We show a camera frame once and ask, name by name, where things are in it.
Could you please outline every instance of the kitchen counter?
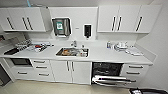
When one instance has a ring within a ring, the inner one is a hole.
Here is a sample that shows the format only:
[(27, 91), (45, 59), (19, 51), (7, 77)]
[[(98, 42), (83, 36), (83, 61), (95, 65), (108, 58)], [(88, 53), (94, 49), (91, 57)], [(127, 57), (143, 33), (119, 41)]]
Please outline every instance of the kitchen counter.
[(67, 61), (92, 61), (92, 62), (114, 62), (114, 63), (131, 63), (131, 64), (147, 64), (152, 65), (144, 56), (133, 56), (123, 51), (107, 49), (105, 47), (87, 47), (89, 48), (88, 57), (76, 56), (56, 56), (56, 53), (63, 48), (63, 46), (48, 47), (42, 52), (33, 52), (22, 50), (13, 55), (4, 55), (1, 53), (0, 57), (3, 58), (34, 58), (34, 59), (52, 59), (52, 60), (67, 60)]

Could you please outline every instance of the cabinet handle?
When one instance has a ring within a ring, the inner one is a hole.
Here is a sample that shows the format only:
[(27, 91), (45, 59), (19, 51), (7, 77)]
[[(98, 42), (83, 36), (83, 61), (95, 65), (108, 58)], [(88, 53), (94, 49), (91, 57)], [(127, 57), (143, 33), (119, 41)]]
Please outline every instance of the cabinet handle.
[(139, 26), (140, 26), (140, 24), (141, 24), (141, 21), (142, 21), (142, 17), (140, 17), (140, 19), (139, 19), (139, 23), (138, 23), (138, 26), (137, 26), (137, 29), (136, 29), (136, 31), (138, 31), (138, 29), (139, 29)]
[(49, 76), (49, 74), (39, 74), (40, 76)]
[(27, 21), (29, 22), (29, 26), (30, 26), (31, 30), (33, 30), (31, 23), (30, 23), (30, 20), (29, 20), (29, 17), (27, 17)]
[(42, 69), (46, 69), (47, 67), (38, 67), (38, 66), (37, 66), (36, 68), (42, 68)]
[(25, 19), (24, 19), (23, 17), (22, 17), (22, 20), (23, 20), (23, 23), (24, 23), (24, 25), (25, 25), (26, 29), (27, 29), (27, 30), (29, 30), (29, 29), (27, 28), (27, 25), (26, 25)]
[(139, 72), (126, 72), (127, 74), (140, 74)]
[(113, 27), (112, 27), (112, 31), (114, 30), (114, 24), (115, 24), (115, 17), (113, 19)]
[(69, 71), (69, 65), (68, 65), (68, 61), (67, 61), (67, 68), (68, 68), (68, 71)]
[(121, 24), (121, 17), (120, 17), (120, 20), (119, 20), (119, 24), (118, 24), (118, 29), (117, 29), (117, 31), (120, 30), (120, 24)]
[(11, 22), (10, 22), (9, 17), (7, 17), (7, 21), (8, 21), (8, 23), (9, 23), (10, 27), (14, 30), (14, 28), (13, 28), (13, 26), (12, 26)]
[(133, 81), (131, 81), (131, 82), (136, 82), (136, 80), (133, 80)]
[(74, 71), (73, 62), (72, 62), (72, 70)]
[(143, 66), (137, 67), (137, 66), (129, 66), (129, 68), (143, 68)]
[(27, 74), (26, 72), (23, 72), (23, 73), (21, 73), (21, 72), (18, 72), (18, 74)]
[(35, 63), (45, 63), (45, 61), (34, 61)]

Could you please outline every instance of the cabinet door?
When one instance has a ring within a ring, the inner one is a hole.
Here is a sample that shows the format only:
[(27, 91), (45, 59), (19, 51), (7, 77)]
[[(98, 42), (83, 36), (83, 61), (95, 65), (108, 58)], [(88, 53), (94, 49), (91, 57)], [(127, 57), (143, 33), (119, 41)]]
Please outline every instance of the cabinet door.
[(91, 84), (91, 62), (71, 62), (73, 83)]
[(157, 19), (160, 8), (161, 5), (142, 5), (135, 25), (135, 31), (149, 33)]
[(98, 32), (114, 32), (119, 6), (100, 6), (98, 14)]
[(70, 64), (68, 61), (51, 60), (50, 63), (56, 82), (72, 83)]
[(15, 31), (16, 28), (6, 8), (0, 8), (0, 25), (4, 31)]
[(29, 30), (23, 8), (8, 8), (8, 11), (18, 31)]
[(40, 8), (24, 8), (26, 20), (31, 31), (44, 31), (43, 18), (41, 16)]
[(139, 10), (140, 5), (120, 6), (116, 31), (133, 32)]

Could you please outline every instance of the stainless steel appliance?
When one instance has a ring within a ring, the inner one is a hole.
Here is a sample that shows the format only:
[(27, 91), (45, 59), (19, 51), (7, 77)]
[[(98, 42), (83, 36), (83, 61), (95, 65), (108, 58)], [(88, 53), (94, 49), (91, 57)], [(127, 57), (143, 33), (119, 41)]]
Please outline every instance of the stainless steel appliance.
[(104, 86), (121, 86), (131, 81), (120, 76), (123, 63), (93, 62), (92, 83)]
[(55, 35), (69, 36), (71, 34), (70, 19), (69, 18), (55, 18), (52, 19)]
[(10, 80), (10, 77), (0, 64), (0, 86), (6, 85)]
[(32, 66), (29, 59), (26, 58), (10, 58), (14, 65), (28, 65)]

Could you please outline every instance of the sink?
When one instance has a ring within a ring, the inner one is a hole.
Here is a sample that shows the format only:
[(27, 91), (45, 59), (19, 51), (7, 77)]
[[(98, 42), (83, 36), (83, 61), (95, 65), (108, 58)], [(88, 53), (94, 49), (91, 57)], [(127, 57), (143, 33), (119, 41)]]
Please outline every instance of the sink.
[(89, 49), (87, 48), (61, 48), (56, 55), (87, 57), (88, 52), (89, 52)]

